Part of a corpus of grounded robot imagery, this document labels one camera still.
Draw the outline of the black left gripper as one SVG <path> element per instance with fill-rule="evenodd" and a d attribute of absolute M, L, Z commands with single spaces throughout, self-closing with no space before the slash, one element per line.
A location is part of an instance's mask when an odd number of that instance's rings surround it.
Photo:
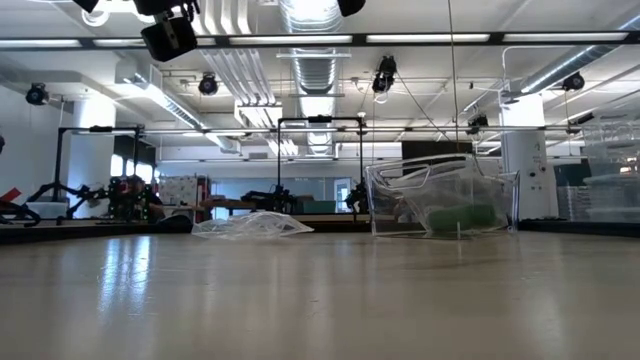
<path fill-rule="evenodd" d="M 139 15 L 154 23 L 140 32 L 151 57 L 167 62 L 197 48 L 191 23 L 200 14 L 198 0 L 133 0 Z"/>

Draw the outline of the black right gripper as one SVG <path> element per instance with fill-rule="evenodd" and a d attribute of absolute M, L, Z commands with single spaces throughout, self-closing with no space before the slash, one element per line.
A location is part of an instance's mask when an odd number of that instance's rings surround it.
<path fill-rule="evenodd" d="M 343 17 L 357 14 L 366 5 L 366 0 L 337 0 L 340 13 Z"/>

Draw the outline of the green woven bandage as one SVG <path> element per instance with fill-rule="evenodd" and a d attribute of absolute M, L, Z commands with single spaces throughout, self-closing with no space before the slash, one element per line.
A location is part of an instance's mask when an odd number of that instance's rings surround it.
<path fill-rule="evenodd" d="M 426 218 L 434 233 L 470 231 L 494 227 L 499 221 L 495 207 L 490 204 L 466 204 L 436 209 Z"/>

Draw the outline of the white patterned box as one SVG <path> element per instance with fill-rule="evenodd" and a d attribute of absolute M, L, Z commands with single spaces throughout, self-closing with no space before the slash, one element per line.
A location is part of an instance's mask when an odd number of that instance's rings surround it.
<path fill-rule="evenodd" d="M 196 176 L 160 176 L 158 197 L 165 205 L 195 205 L 197 186 Z"/>

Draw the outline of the person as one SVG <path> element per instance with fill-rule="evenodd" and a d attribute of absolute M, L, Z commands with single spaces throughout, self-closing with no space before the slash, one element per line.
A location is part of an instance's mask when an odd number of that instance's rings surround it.
<path fill-rule="evenodd" d="M 153 189 L 137 175 L 126 178 L 126 194 L 134 200 L 134 214 L 140 220 L 157 223 L 165 217 L 163 203 Z"/>

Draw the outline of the black monitor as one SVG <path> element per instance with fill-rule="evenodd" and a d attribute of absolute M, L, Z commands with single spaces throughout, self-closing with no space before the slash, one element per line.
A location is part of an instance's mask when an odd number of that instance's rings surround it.
<path fill-rule="evenodd" d="M 469 142 L 449 141 L 403 141 L 401 145 L 402 159 L 416 159 L 436 155 L 473 152 L 473 145 Z"/>

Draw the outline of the teal storage box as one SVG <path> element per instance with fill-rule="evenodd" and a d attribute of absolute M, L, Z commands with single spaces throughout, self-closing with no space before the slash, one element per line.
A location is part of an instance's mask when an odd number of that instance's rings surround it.
<path fill-rule="evenodd" d="M 333 200 L 310 200 L 301 203 L 301 214 L 335 214 L 336 202 Z"/>

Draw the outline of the stacked clear plastic containers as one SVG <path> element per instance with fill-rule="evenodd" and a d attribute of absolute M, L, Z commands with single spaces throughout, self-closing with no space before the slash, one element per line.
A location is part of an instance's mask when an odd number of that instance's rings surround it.
<path fill-rule="evenodd" d="M 640 224 L 640 108 L 594 111 L 581 129 L 581 162 L 556 168 L 560 217 Z"/>

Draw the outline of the black background rig frame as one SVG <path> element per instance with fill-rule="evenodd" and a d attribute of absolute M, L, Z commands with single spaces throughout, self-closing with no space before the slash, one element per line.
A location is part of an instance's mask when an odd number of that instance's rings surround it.
<path fill-rule="evenodd" d="M 139 150 L 137 146 L 137 141 L 140 138 L 140 135 L 143 132 L 143 126 L 136 127 L 113 127 L 113 126 L 97 126 L 94 125 L 89 128 L 80 128 L 80 127 L 62 127 L 58 129 L 57 133 L 57 147 L 56 147 L 56 158 L 55 158 L 55 167 L 54 167 L 54 178 L 53 182 L 61 183 L 65 185 L 61 180 L 61 166 L 62 166 L 62 155 L 63 155 L 63 142 L 64 136 L 66 133 L 74 133 L 78 137 L 82 134 L 89 135 L 100 135 L 100 136 L 111 136 L 111 135 L 133 135 L 133 160 L 134 164 L 137 164 L 137 160 L 139 158 Z M 84 161 L 85 158 L 79 159 L 77 162 L 78 168 L 73 168 L 73 161 L 69 160 L 69 179 L 73 182 L 72 189 L 78 189 L 81 185 L 87 185 L 92 190 L 96 190 L 100 187 L 103 187 L 108 193 L 109 198 L 103 199 L 101 203 L 95 207 L 90 207 L 87 202 L 85 202 L 81 207 L 87 205 L 89 207 L 89 213 L 85 215 L 87 218 L 94 217 L 95 214 L 93 210 L 97 211 L 96 216 L 101 218 L 103 215 L 106 216 L 108 221 L 120 221 L 124 223 L 148 223 L 146 220 L 140 220 L 134 214 L 134 200 L 130 194 L 126 194 L 126 176 L 118 175 L 111 176 L 110 172 L 102 173 L 103 165 L 98 160 L 88 160 L 87 164 L 82 165 L 81 161 Z M 62 192 L 60 191 L 57 196 L 57 202 L 54 202 L 53 192 L 52 192 L 52 203 L 58 204 L 60 199 L 67 200 L 66 197 L 62 197 Z M 61 215 L 55 217 L 55 221 L 57 225 L 61 225 L 65 220 L 73 220 L 65 218 L 65 210 Z"/>
<path fill-rule="evenodd" d="M 363 137 L 364 137 L 364 120 L 358 116 L 323 116 L 316 115 L 311 117 L 281 117 L 277 120 L 275 129 L 270 129 L 269 132 L 276 133 L 276 155 L 277 155 L 277 183 L 275 185 L 276 192 L 273 195 L 274 203 L 278 204 L 278 211 L 280 213 L 286 213 L 289 215 L 296 213 L 297 199 L 295 196 L 290 195 L 282 185 L 282 124 L 287 122 L 307 121 L 309 127 L 305 128 L 286 128 L 287 133 L 347 133 L 354 132 L 358 135 L 359 145 L 359 184 L 362 184 L 365 180 L 364 177 L 364 157 L 363 157 Z M 334 127 L 330 126 L 330 123 L 334 121 L 350 121 L 355 122 L 357 127 L 349 128 L 346 126 Z"/>

